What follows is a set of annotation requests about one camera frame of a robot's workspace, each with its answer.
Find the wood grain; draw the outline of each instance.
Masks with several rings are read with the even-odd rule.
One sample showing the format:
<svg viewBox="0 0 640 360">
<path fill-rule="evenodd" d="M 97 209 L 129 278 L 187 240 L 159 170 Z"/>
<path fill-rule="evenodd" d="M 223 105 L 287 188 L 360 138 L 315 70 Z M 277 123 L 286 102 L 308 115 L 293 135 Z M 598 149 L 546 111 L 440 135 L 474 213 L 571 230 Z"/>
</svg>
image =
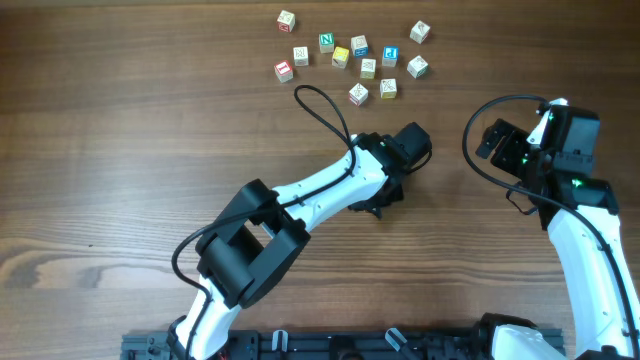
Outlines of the wood grain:
<svg viewBox="0 0 640 360">
<path fill-rule="evenodd" d="M 113 359 L 120 336 L 166 327 L 194 291 L 171 273 L 177 243 L 254 178 L 269 186 L 331 164 L 344 145 L 301 110 L 299 84 L 325 90 L 352 132 L 418 122 L 432 161 L 382 221 L 344 211 L 322 224 L 281 284 L 236 328 L 382 329 L 469 325 L 484 312 L 574 331 L 562 268 L 538 219 L 472 173 L 462 129 L 509 93 L 566 97 L 598 112 L 596 176 L 622 208 L 626 258 L 640 274 L 640 6 L 493 0 L 8 10 L 0 13 L 0 359 Z M 423 45 L 409 39 L 422 19 Z M 365 34 L 397 68 L 359 80 L 317 49 Z M 273 65 L 308 46 L 311 66 L 280 84 Z M 414 80 L 407 61 L 432 67 Z M 380 78 L 399 95 L 381 101 Z M 356 108 L 348 90 L 370 96 Z M 303 100 L 332 121 L 316 96 Z M 534 104 L 491 111 L 530 129 Z M 196 256 L 182 266 L 194 271 Z"/>
</svg>

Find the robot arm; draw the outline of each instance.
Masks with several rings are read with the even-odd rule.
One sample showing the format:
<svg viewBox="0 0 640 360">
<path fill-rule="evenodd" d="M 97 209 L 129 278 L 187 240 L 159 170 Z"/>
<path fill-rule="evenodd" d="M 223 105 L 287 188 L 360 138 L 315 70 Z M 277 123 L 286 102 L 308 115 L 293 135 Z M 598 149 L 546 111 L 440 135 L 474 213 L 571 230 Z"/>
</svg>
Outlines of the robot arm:
<svg viewBox="0 0 640 360">
<path fill-rule="evenodd" d="M 640 320 L 640 305 L 622 252 L 618 206 L 610 185 L 590 178 L 599 120 L 592 112 L 569 107 L 565 99 L 550 102 L 539 114 L 540 124 L 530 134 L 499 119 L 485 132 L 476 154 L 487 158 L 495 149 L 494 166 L 518 177 L 524 189 L 576 210 L 600 232 L 619 268 L 619 280 L 582 221 L 531 198 L 565 274 L 575 319 L 576 354 L 582 354 L 578 358 L 607 351 L 617 353 L 611 359 L 631 358 L 634 340 L 630 334 L 637 330 L 630 329 L 633 321 L 627 321 L 618 281 L 624 285 L 636 321 Z M 491 344 L 497 360 L 563 358 L 529 327 L 497 326 Z"/>
<path fill-rule="evenodd" d="M 168 343 L 180 359 L 201 360 L 216 354 L 227 342 L 229 328 L 240 310 L 255 304 L 276 286 L 309 241 L 311 230 L 347 207 L 380 217 L 382 207 L 402 200 L 403 179 L 418 160 L 431 152 L 429 135 L 416 123 L 407 125 L 394 137 L 361 134 L 354 136 L 352 142 L 355 166 L 335 186 L 299 205 L 278 207 L 339 178 L 350 168 L 351 152 L 293 184 L 269 190 L 260 180 L 250 182 L 218 219 L 265 208 L 279 211 L 243 218 L 202 235 L 196 245 L 201 256 L 199 282 L 211 293 L 212 301 L 196 326 L 206 301 L 205 294 L 199 291 L 189 314 L 171 325 Z M 271 241 L 265 247 L 246 228 L 247 220 L 261 225 L 269 234 Z M 188 358 L 185 352 L 192 332 Z"/>
</svg>

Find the toy block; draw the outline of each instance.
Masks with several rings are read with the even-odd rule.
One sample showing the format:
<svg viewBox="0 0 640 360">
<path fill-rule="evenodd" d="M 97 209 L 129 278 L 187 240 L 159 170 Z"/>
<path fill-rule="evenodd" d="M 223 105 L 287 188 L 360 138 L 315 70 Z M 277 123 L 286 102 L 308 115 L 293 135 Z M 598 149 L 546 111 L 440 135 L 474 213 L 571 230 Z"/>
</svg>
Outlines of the toy block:
<svg viewBox="0 0 640 360">
<path fill-rule="evenodd" d="M 383 99 L 393 99 L 398 93 L 396 79 L 384 79 L 380 81 L 380 97 Z"/>
<path fill-rule="evenodd" d="M 276 70 L 276 76 L 280 79 L 280 82 L 287 82 L 293 79 L 293 69 L 287 60 L 279 62 L 274 66 Z"/>
<path fill-rule="evenodd" d="M 349 91 L 349 100 L 356 106 L 362 105 L 368 96 L 369 90 L 360 84 L 356 84 L 356 86 Z"/>
<path fill-rule="evenodd" d="M 409 34 L 409 37 L 418 44 L 422 44 L 424 39 L 427 38 L 427 35 L 429 35 L 430 29 L 431 27 L 429 25 L 423 23 L 422 21 L 418 21 L 411 29 L 411 34 Z"/>
<path fill-rule="evenodd" d="M 278 29 L 284 32 L 293 31 L 293 25 L 296 24 L 296 15 L 286 10 L 282 10 L 278 16 Z"/>
<path fill-rule="evenodd" d="M 399 53 L 397 46 L 385 46 L 382 52 L 382 66 L 396 66 Z"/>
<path fill-rule="evenodd" d="M 293 63 L 296 66 L 309 65 L 309 51 L 306 46 L 293 48 Z"/>
<path fill-rule="evenodd" d="M 333 46 L 335 44 L 333 40 L 333 33 L 320 34 L 318 41 L 320 42 L 320 52 L 327 54 L 333 52 Z"/>
<path fill-rule="evenodd" d="M 422 58 L 422 56 L 418 55 L 413 60 L 409 61 L 409 65 L 407 66 L 407 71 L 414 78 L 418 78 L 422 76 L 425 72 L 427 72 L 429 64 Z"/>
<path fill-rule="evenodd" d="M 351 38 L 351 51 L 355 57 L 362 57 L 369 53 L 369 45 L 364 35 Z"/>
<path fill-rule="evenodd" d="M 336 46 L 336 50 L 333 52 L 333 58 L 331 59 L 331 64 L 335 67 L 339 67 L 340 69 L 344 69 L 347 67 L 348 61 L 349 49 Z"/>
<path fill-rule="evenodd" d="M 360 67 L 360 77 L 363 79 L 373 79 L 376 76 L 376 60 L 362 59 Z"/>
</svg>

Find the yellow block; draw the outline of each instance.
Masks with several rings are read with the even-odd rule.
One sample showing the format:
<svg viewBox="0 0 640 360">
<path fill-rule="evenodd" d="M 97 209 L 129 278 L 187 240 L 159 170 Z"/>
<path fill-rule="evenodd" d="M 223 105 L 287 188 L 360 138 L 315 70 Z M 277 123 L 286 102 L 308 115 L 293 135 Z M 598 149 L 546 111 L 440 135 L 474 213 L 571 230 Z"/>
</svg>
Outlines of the yellow block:
<svg viewBox="0 0 640 360">
<path fill-rule="evenodd" d="M 383 93 L 382 94 L 382 98 L 383 99 L 393 99 L 396 97 L 396 91 L 392 91 L 392 92 L 387 92 L 387 93 Z"/>
<path fill-rule="evenodd" d="M 347 59 L 349 59 L 349 49 L 337 46 L 333 51 L 333 58 L 340 61 L 347 61 Z"/>
</svg>

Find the black cable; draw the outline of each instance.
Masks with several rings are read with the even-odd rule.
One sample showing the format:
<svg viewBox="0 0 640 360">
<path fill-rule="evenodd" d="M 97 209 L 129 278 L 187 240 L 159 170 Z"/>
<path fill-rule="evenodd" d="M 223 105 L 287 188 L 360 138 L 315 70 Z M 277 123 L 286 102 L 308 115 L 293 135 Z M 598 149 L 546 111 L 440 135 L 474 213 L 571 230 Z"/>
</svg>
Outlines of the black cable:
<svg viewBox="0 0 640 360">
<path fill-rule="evenodd" d="M 467 138 L 469 137 L 469 132 L 471 130 L 471 126 L 473 125 L 474 121 L 476 120 L 476 118 L 482 114 L 485 110 L 489 109 L 490 107 L 497 105 L 499 103 L 505 102 L 505 101 L 510 101 L 510 100 L 533 100 L 533 101 L 537 101 L 537 102 L 541 102 L 541 103 L 545 103 L 548 104 L 548 101 L 542 97 L 539 96 L 535 96 L 535 95 L 508 95 L 508 96 L 503 96 L 494 100 L 489 101 L 488 103 L 482 105 L 482 107 L 480 109 L 478 109 L 478 111 L 475 112 L 475 114 L 473 114 L 471 116 L 471 118 L 469 119 L 469 122 L 467 123 L 467 126 L 464 129 L 464 133 L 462 135 L 462 154 L 464 155 L 464 159 L 467 161 L 467 164 L 469 164 L 469 166 L 471 166 L 471 168 L 477 172 L 480 176 L 482 176 L 483 178 L 489 180 L 490 182 L 501 186 L 503 188 L 506 188 L 508 190 L 514 191 L 514 192 L 518 192 L 520 194 L 523 195 L 527 195 L 531 198 L 546 202 L 548 204 L 551 204 L 553 206 L 557 206 L 560 209 L 563 209 L 565 211 L 567 211 L 568 213 L 570 213 L 571 215 L 575 216 L 578 220 L 580 220 L 588 229 L 589 231 L 591 231 L 593 233 L 593 235 L 596 237 L 596 239 L 598 240 L 598 243 L 600 244 L 600 247 L 602 248 L 602 251 L 605 253 L 605 256 L 607 258 L 607 260 L 609 261 L 609 264 L 611 266 L 611 270 L 613 271 L 613 275 L 616 279 L 616 283 L 618 285 L 618 291 L 620 292 L 620 299 L 622 300 L 622 306 L 624 307 L 624 313 L 625 316 L 627 318 L 627 324 L 629 326 L 629 336 L 631 337 L 631 347 L 633 348 L 633 357 L 638 360 L 640 357 L 640 349 L 639 349 L 639 343 L 638 343 L 638 332 L 636 330 L 635 327 L 635 322 L 634 322 L 634 318 L 633 318 L 633 312 L 631 311 L 631 303 L 629 301 L 629 296 L 627 295 L 627 290 L 625 288 L 624 282 L 622 281 L 622 274 L 620 273 L 620 268 L 618 267 L 618 264 L 616 263 L 616 259 L 613 257 L 613 253 L 611 252 L 611 246 L 606 242 L 606 240 L 604 239 L 604 237 L 602 236 L 602 234 L 600 234 L 600 232 L 598 231 L 598 229 L 596 229 L 595 226 L 593 226 L 593 224 L 591 224 L 591 222 L 589 222 L 589 220 L 587 220 L 584 216 L 582 216 L 579 212 L 577 212 L 576 210 L 556 201 L 553 200 L 551 198 L 548 198 L 546 196 L 540 195 L 540 194 L 536 194 L 536 193 L 532 193 L 530 191 L 524 190 L 522 188 L 519 187 L 515 187 L 512 186 L 504 181 L 498 180 L 496 178 L 494 178 L 493 176 L 487 174 L 486 172 L 482 171 L 471 159 L 471 157 L 469 156 L 469 151 L 467 150 Z"/>
<path fill-rule="evenodd" d="M 418 166 L 416 166 L 416 167 L 414 167 L 414 168 L 410 169 L 409 171 L 407 171 L 407 173 L 406 173 L 406 174 L 407 174 L 407 175 L 409 175 L 409 174 L 413 174 L 414 172 L 416 172 L 416 171 L 418 171 L 418 170 L 422 169 L 422 167 L 423 167 L 423 166 L 425 166 L 425 165 L 427 165 L 427 163 L 429 162 L 429 160 L 431 160 L 431 155 L 433 155 L 433 152 L 432 152 L 431 150 L 429 150 L 429 152 L 427 153 L 427 158 L 426 158 L 426 159 L 424 159 L 424 161 L 423 161 L 420 165 L 418 165 Z"/>
<path fill-rule="evenodd" d="M 515 187 L 520 187 L 522 186 L 522 181 L 518 181 L 517 183 L 515 183 L 515 185 L 513 185 Z M 518 211 L 520 211 L 520 214 L 524 215 L 524 216 L 529 216 L 529 215 L 533 215 L 535 213 L 538 212 L 538 207 L 534 206 L 529 210 L 522 210 L 522 208 L 513 200 L 511 200 L 511 194 L 513 194 L 513 191 L 511 190 L 507 190 L 507 193 L 505 194 L 505 198 L 507 198 L 507 200 L 511 203 L 511 205 L 515 206 L 516 209 L 518 209 Z"/>
<path fill-rule="evenodd" d="M 336 114 L 338 114 L 338 117 L 340 118 L 340 122 L 342 123 L 342 127 L 344 129 L 344 135 L 338 129 L 336 129 L 335 126 L 329 124 L 325 119 L 323 119 L 320 115 L 316 114 L 304 102 L 302 102 L 302 100 L 300 100 L 300 98 L 298 97 L 298 91 L 300 89 L 313 90 L 316 93 L 322 95 L 329 102 L 329 104 L 331 104 L 333 109 L 336 111 Z M 336 105 L 336 103 L 333 102 L 333 100 L 331 100 L 331 98 L 327 94 L 325 94 L 322 90 L 316 88 L 315 86 L 311 86 L 311 85 L 300 85 L 300 86 L 296 87 L 295 90 L 293 91 L 293 96 L 296 99 L 296 101 L 298 102 L 298 104 L 300 104 L 300 106 L 304 110 L 306 110 L 309 114 L 311 114 L 314 118 L 316 118 L 316 120 L 318 120 L 321 124 L 326 126 L 333 133 L 335 133 L 340 138 L 340 140 L 342 140 L 347 145 L 347 147 L 349 148 L 349 152 L 351 153 L 351 164 L 349 165 L 349 168 L 344 172 L 344 174 L 342 174 L 340 177 L 338 177 L 337 179 L 333 180 L 332 182 L 330 182 L 330 183 L 328 183 L 326 185 L 323 185 L 322 187 L 320 187 L 320 188 L 318 188 L 316 190 L 313 190 L 313 191 L 309 192 L 308 194 L 305 194 L 303 196 L 300 196 L 300 197 L 296 198 L 295 200 L 292 200 L 292 201 L 289 201 L 287 203 L 284 203 L 284 204 L 281 204 L 281 205 L 278 205 L 278 206 L 274 206 L 274 207 L 271 207 L 271 208 L 248 211 L 248 212 L 245 212 L 245 213 L 229 216 L 229 217 L 226 217 L 226 218 L 223 218 L 223 219 L 218 219 L 218 220 L 214 221 L 213 223 L 210 223 L 210 224 L 202 227 L 200 230 L 198 230 L 198 231 L 194 232 L 193 234 L 189 235 L 187 238 L 182 240 L 182 242 L 180 243 L 180 245 L 178 245 L 178 247 L 176 247 L 176 249 L 173 252 L 173 256 L 171 257 L 171 268 L 173 269 L 173 272 L 176 274 L 176 276 L 180 280 L 182 280 L 185 283 L 195 287 L 196 289 L 202 291 L 205 294 L 205 301 L 204 301 L 204 304 L 202 305 L 202 309 L 198 313 L 198 317 L 194 321 L 193 327 L 191 328 L 191 331 L 189 332 L 189 339 L 187 340 L 187 346 L 185 348 L 185 357 L 186 357 L 187 360 L 191 360 L 191 355 L 190 354 L 191 354 L 191 345 L 193 343 L 193 337 L 194 337 L 194 335 L 196 335 L 196 329 L 200 325 L 200 321 L 202 320 L 202 317 L 204 316 L 205 312 L 207 311 L 207 308 L 209 307 L 209 303 L 211 303 L 211 293 L 209 292 L 209 290 L 207 290 L 207 288 L 202 286 L 197 281 L 194 281 L 194 280 L 188 278 L 180 270 L 180 268 L 178 267 L 178 257 L 180 256 L 180 253 L 193 240 L 195 240 L 198 237 L 202 236 L 204 233 L 207 233 L 209 231 L 215 230 L 216 228 L 218 228 L 220 226 L 224 226 L 224 225 L 233 223 L 235 221 L 243 220 L 243 219 L 246 219 L 246 218 L 251 218 L 251 217 L 254 217 L 254 216 L 266 215 L 266 214 L 273 213 L 273 212 L 276 212 L 276 211 L 281 211 L 281 210 L 283 210 L 285 208 L 288 208 L 290 206 L 301 204 L 306 199 L 308 199 L 308 198 L 310 198 L 312 196 L 318 195 L 321 192 L 330 189 L 331 187 L 333 187 L 333 186 L 337 185 L 338 183 L 340 183 L 342 180 L 346 179 L 347 176 L 349 176 L 353 172 L 353 169 L 356 166 L 356 160 L 357 160 L 356 159 L 356 152 L 355 152 L 355 149 L 353 147 L 353 143 L 349 139 L 350 138 L 350 134 L 349 134 L 349 129 L 347 127 L 347 123 L 345 122 L 344 117 L 342 116 L 342 113 L 340 112 L 340 109 L 338 109 L 338 105 Z"/>
</svg>

